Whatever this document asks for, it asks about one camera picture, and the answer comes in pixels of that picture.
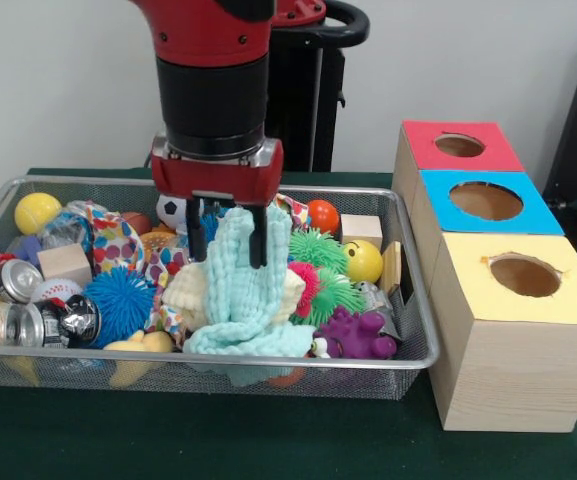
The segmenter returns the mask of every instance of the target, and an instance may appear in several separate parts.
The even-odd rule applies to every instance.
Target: metal basket
[[[110,389],[109,378],[121,368],[152,367],[128,390],[193,393],[253,393],[269,395],[401,399],[421,369],[434,363],[438,340],[426,291],[421,279],[417,250],[406,208],[399,196],[388,190],[360,188],[282,187],[293,198],[308,202],[323,198],[341,213],[377,215],[381,219],[384,245],[402,243],[404,278],[390,298],[402,345],[394,360],[308,359],[109,352],[104,350],[56,350],[0,347],[0,386]],[[63,204],[93,199],[116,211],[139,211],[157,220],[158,193],[150,180],[27,176],[9,182],[0,190],[0,252],[17,237],[14,209],[32,192],[46,192]],[[411,292],[404,301],[401,290]],[[207,369],[303,369],[297,384],[279,388],[267,382],[249,387],[232,386],[223,374]]]

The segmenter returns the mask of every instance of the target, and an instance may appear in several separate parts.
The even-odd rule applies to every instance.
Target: box hole
[[[560,275],[539,259],[506,254],[491,260],[490,270],[504,287],[526,297],[548,297],[561,285]]]
[[[453,157],[478,157],[486,146],[479,140],[468,135],[459,133],[446,133],[435,139],[435,145],[439,150]]]
[[[524,209],[512,190],[486,182],[466,182],[450,190],[450,200],[461,210],[485,220],[509,220]]]

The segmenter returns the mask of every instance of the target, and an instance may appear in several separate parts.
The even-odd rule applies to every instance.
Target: yellow ball
[[[381,253],[372,243],[355,240],[344,245],[348,257],[347,275],[353,282],[377,283],[384,269]]]
[[[61,203],[47,193],[31,193],[22,198],[15,208],[15,223],[24,235],[38,233],[55,219]]]

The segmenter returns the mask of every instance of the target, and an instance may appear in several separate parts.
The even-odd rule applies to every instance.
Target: white wall
[[[545,181],[577,79],[577,0],[357,0],[333,168],[391,171],[403,118],[499,121]],[[0,184],[31,166],[143,162],[160,107],[125,0],[0,0]]]

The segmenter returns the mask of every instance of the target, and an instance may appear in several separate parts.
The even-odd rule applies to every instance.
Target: red robot arm
[[[165,134],[153,178],[188,199],[191,255],[206,256],[199,199],[250,209],[251,264],[266,263],[265,207],[279,188],[283,149],[264,136],[274,0],[131,0],[153,35]]]

